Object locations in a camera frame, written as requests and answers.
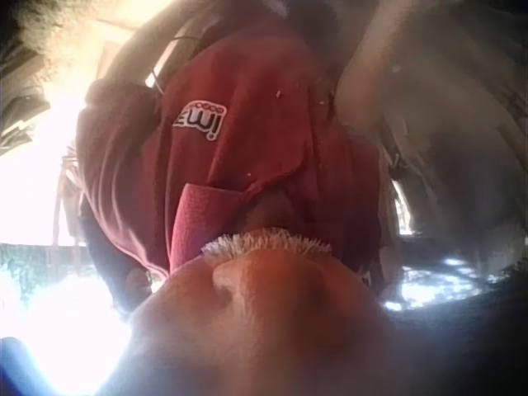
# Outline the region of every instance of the nose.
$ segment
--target nose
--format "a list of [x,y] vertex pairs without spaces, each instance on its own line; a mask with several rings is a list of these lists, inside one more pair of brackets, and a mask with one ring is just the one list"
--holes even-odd
[[214,270],[213,282],[238,319],[268,330],[313,316],[326,301],[321,268],[287,251],[260,250],[226,262]]

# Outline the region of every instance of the fabric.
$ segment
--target fabric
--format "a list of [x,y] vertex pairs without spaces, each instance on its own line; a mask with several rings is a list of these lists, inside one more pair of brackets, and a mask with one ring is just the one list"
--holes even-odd
[[94,83],[77,144],[102,229],[165,276],[270,191],[292,232],[330,243],[351,269],[377,255],[377,151],[335,121],[323,68],[278,16],[205,49],[161,98]]

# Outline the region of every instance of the mustache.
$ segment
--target mustache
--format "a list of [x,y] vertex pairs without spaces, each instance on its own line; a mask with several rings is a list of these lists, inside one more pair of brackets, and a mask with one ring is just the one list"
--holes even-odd
[[251,233],[224,235],[206,244],[206,256],[233,260],[255,250],[286,250],[298,256],[309,257],[320,253],[332,254],[329,244],[319,239],[292,235],[285,229],[262,229]]

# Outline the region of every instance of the red shirt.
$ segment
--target red shirt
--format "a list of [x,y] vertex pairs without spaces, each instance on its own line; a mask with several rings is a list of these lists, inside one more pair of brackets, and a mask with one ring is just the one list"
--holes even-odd
[[374,146],[337,123],[302,37],[267,17],[199,53],[163,97],[101,80],[78,123],[86,196],[109,239],[168,275],[280,189],[304,236],[352,270],[379,250]]

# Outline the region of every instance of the man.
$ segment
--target man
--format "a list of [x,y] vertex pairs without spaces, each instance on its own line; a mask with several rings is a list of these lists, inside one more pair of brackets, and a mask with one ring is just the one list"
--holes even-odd
[[360,278],[379,257],[379,157],[336,121],[316,45],[332,23],[306,20],[332,13],[236,2],[232,33],[158,98],[142,59],[200,3],[146,25],[79,117],[97,223],[167,278],[101,394],[387,394],[388,325]]

